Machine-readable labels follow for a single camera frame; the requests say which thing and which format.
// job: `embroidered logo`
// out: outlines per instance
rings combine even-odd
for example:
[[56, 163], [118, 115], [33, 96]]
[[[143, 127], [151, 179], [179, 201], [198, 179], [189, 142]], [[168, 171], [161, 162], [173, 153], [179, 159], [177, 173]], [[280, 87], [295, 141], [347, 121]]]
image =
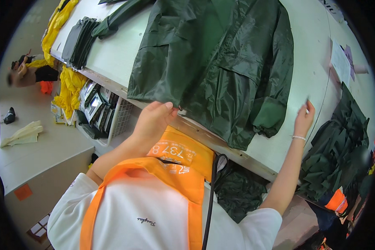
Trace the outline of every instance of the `embroidered logo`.
[[140, 220], [140, 223], [148, 222], [148, 223], [150, 223], [150, 225], [155, 226], [155, 223], [148, 220], [147, 218], [145, 218], [145, 219], [138, 218], [138, 220]]

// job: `hand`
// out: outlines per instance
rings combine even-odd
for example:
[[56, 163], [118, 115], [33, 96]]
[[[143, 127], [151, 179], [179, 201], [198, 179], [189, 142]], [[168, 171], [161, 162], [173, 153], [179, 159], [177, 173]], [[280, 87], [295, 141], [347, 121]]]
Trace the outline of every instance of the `hand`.
[[314, 120], [315, 108], [310, 101], [301, 106], [294, 124], [294, 135], [306, 137]]
[[167, 126], [177, 116], [178, 109], [171, 102], [162, 104], [152, 102], [140, 113], [131, 139], [139, 144], [139, 147], [148, 153], [150, 149], [161, 139]]

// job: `yellow raincoat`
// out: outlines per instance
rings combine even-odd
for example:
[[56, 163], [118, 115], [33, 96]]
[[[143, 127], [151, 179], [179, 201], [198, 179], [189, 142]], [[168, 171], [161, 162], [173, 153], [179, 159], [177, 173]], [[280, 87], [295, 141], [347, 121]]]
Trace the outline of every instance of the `yellow raincoat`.
[[44, 58], [46, 59], [48, 65], [52, 65], [54, 62], [54, 58], [50, 55], [51, 46], [54, 43], [55, 38], [57, 37], [58, 32], [60, 31], [61, 27], [70, 17], [71, 11], [74, 9], [75, 5], [79, 2], [79, 0], [70, 0], [64, 9], [61, 12], [58, 12], [59, 8], [61, 8], [62, 4], [65, 0], [61, 0], [60, 4], [53, 13], [53, 16], [49, 22], [47, 34], [43, 38], [41, 43], [41, 47], [43, 49]]
[[74, 109], [79, 109], [79, 92], [86, 83], [87, 78], [79, 72], [73, 71], [63, 65], [60, 75], [60, 96], [54, 97], [54, 103], [64, 109], [65, 117], [69, 119]]
[[34, 60], [31, 63], [26, 63], [25, 64], [27, 67], [43, 67], [46, 65], [50, 65], [50, 67], [54, 67], [54, 60], [51, 60], [50, 62], [46, 61], [46, 59], [41, 59], [41, 60]]

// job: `orange label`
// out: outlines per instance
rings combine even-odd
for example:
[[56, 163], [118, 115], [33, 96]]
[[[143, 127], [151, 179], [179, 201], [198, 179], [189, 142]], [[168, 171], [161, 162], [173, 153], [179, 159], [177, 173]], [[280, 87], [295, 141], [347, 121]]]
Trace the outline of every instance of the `orange label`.
[[24, 200], [32, 195], [32, 191], [29, 188], [28, 183], [25, 185], [21, 186], [17, 190], [14, 191], [15, 196], [20, 200]]

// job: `paper sheet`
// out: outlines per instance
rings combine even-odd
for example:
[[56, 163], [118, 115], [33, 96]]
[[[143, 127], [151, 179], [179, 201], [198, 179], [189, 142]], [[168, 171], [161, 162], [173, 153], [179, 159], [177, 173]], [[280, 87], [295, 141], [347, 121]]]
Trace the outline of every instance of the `paper sheet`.
[[336, 39], [332, 43], [331, 64], [334, 67], [339, 81], [344, 82], [347, 87], [350, 83], [350, 62]]

